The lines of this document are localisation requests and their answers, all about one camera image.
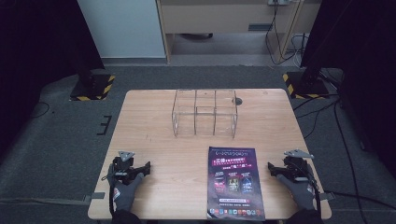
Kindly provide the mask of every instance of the gloved hand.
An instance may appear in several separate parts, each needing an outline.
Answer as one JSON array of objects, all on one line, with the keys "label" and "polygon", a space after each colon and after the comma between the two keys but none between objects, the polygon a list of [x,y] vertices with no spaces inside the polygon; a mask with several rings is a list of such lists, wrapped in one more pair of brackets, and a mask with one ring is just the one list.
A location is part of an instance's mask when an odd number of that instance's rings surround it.
[{"label": "gloved hand", "polygon": [[315,209],[313,205],[314,188],[308,181],[294,183],[283,175],[277,175],[276,178],[289,189],[293,200],[297,203],[300,210]]},{"label": "gloved hand", "polygon": [[129,185],[124,185],[120,181],[116,181],[114,186],[113,201],[116,203],[116,211],[125,210],[127,212],[131,211],[132,205],[134,203],[134,193],[137,187],[142,182],[142,173],[139,173],[134,181]]}]

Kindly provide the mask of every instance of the desk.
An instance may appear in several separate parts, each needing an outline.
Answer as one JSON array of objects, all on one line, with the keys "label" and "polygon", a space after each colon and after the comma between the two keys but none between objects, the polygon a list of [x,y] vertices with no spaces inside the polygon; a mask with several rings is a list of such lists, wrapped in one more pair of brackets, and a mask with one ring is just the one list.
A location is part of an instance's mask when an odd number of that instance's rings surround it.
[{"label": "desk", "polygon": [[[268,33],[269,47],[283,61],[295,33],[309,33],[321,0],[290,1],[278,6],[276,31]],[[175,34],[245,33],[250,25],[269,27],[275,7],[268,0],[157,0],[166,58],[170,61]]]},{"label": "desk", "polygon": [[[106,154],[95,192],[104,199],[92,199],[88,216],[111,219],[108,209],[108,165],[118,151],[132,151],[134,167],[151,161],[151,174],[136,192],[132,211],[142,219],[206,219],[207,158],[209,147],[256,148],[262,199],[266,219],[286,219],[297,207],[286,187],[270,176],[267,162],[283,166],[284,151],[307,151],[288,95],[283,90],[235,90],[243,103],[231,136],[175,137],[172,107],[175,90],[128,91]],[[319,189],[322,189],[315,167]],[[321,202],[322,217],[332,215],[327,201]]]}]

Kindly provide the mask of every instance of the flyer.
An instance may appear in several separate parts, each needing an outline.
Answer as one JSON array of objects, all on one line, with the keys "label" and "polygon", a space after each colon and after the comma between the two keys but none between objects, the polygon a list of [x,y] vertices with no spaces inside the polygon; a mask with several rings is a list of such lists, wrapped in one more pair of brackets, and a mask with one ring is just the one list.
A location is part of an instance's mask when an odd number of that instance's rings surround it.
[{"label": "flyer", "polygon": [[265,220],[255,148],[210,147],[208,218]]}]

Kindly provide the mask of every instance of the yellow and black hazard tape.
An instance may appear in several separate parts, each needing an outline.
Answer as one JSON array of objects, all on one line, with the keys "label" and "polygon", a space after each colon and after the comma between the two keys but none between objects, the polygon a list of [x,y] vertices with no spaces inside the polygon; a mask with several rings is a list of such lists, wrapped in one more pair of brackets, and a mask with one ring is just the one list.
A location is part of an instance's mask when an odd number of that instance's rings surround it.
[{"label": "yellow and black hazard tape", "polygon": [[288,88],[289,95],[291,99],[326,99],[325,96],[319,94],[297,94],[294,92],[294,88],[290,82],[288,74],[283,74],[283,80]]},{"label": "yellow and black hazard tape", "polygon": [[113,85],[114,78],[116,76],[110,76],[108,78],[108,82],[106,84],[105,89],[103,90],[103,93],[100,95],[96,96],[85,96],[85,95],[80,95],[80,96],[75,96],[75,97],[70,97],[71,101],[90,101],[90,100],[104,100],[106,99],[108,92],[111,89],[111,85]]}]

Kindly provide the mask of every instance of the white wall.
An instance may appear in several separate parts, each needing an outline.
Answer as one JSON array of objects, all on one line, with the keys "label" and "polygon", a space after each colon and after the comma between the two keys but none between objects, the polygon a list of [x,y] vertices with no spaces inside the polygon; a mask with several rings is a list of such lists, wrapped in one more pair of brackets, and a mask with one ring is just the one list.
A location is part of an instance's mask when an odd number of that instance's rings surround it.
[{"label": "white wall", "polygon": [[78,0],[102,58],[165,58],[155,0]]}]

